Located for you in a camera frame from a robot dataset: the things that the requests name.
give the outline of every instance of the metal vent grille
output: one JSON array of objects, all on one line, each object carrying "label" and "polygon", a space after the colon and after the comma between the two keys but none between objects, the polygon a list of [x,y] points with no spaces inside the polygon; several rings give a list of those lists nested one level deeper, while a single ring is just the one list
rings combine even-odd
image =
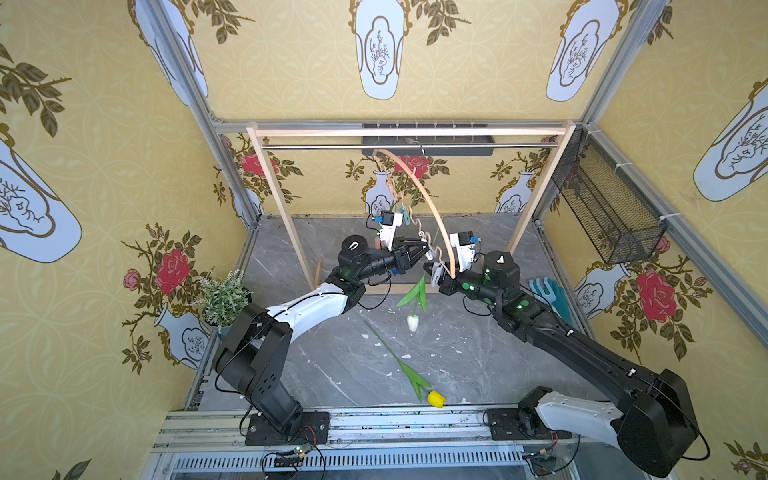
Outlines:
[{"label": "metal vent grille", "polygon": [[[326,470],[367,470],[383,468],[466,467],[523,465],[523,448],[516,445],[477,445],[467,447],[429,447],[402,449],[353,449],[334,452],[323,449]],[[191,472],[260,472],[264,452],[180,453],[174,473]],[[275,455],[266,458],[264,469],[290,472],[275,468]],[[302,470],[323,470],[323,460],[317,452],[308,454]]]}]

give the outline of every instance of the wire mesh basket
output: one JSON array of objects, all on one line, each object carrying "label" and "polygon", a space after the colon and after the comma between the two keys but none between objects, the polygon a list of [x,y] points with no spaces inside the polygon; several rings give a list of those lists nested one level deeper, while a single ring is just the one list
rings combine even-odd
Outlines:
[{"label": "wire mesh basket", "polygon": [[563,155],[552,180],[609,265],[647,259],[667,231],[661,213],[589,139],[581,154]]}]

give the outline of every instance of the black bracket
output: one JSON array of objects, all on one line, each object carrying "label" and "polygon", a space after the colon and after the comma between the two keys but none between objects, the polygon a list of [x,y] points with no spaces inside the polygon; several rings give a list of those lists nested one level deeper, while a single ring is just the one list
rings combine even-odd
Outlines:
[{"label": "black bracket", "polygon": [[330,414],[328,412],[302,412],[299,420],[299,432],[294,437],[286,437],[272,428],[263,415],[253,414],[250,416],[245,444],[248,446],[272,446],[309,442],[315,445],[324,445],[328,442],[329,421]]},{"label": "black bracket", "polygon": [[[541,422],[533,428],[533,435],[524,432],[523,409],[488,409],[488,427],[494,440],[551,440],[550,430]],[[565,440],[573,435],[564,430],[558,430],[558,439]]]}]

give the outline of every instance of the red rose print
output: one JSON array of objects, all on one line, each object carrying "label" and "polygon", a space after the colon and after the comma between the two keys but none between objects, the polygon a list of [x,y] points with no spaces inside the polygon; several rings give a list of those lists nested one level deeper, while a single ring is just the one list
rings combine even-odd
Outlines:
[{"label": "red rose print", "polygon": [[666,237],[661,237],[659,239],[659,243],[656,244],[656,251],[658,253],[664,253],[667,250],[669,250],[671,247],[671,243],[669,240],[667,240]]},{"label": "red rose print", "polygon": [[139,287],[140,278],[141,274],[139,272],[134,269],[130,269],[128,273],[125,274],[125,278],[123,279],[123,286],[133,292]]},{"label": "red rose print", "polygon": [[189,274],[190,267],[187,265],[187,256],[182,255],[180,250],[173,250],[163,255],[163,262],[157,269],[157,278],[154,279],[154,284],[168,295],[171,290],[181,285]]},{"label": "red rose print", "polygon": [[[400,160],[408,165],[411,172],[416,178],[421,178],[429,171],[429,160],[427,157],[400,157]],[[395,164],[395,171],[402,172],[403,169],[398,164]]]},{"label": "red rose print", "polygon": [[656,270],[649,269],[640,275],[637,287],[640,289],[640,304],[647,319],[664,323],[674,315],[677,309],[674,288]]},{"label": "red rose print", "polygon": [[[256,155],[247,155],[240,159],[240,163],[243,165],[243,170],[246,172],[250,172],[258,177],[266,178],[264,169],[261,167],[259,158]],[[279,172],[275,165],[275,160],[272,160],[272,167],[275,169],[275,173]]]}]

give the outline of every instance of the potted plant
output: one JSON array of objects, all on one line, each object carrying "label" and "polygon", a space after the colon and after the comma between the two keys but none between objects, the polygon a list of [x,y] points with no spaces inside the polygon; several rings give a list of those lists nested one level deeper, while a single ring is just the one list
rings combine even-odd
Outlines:
[{"label": "potted plant", "polygon": [[204,305],[203,319],[215,326],[223,339],[240,311],[251,302],[250,292],[243,286],[243,272],[231,271],[224,280],[201,277],[199,281],[204,295],[198,302]]}]

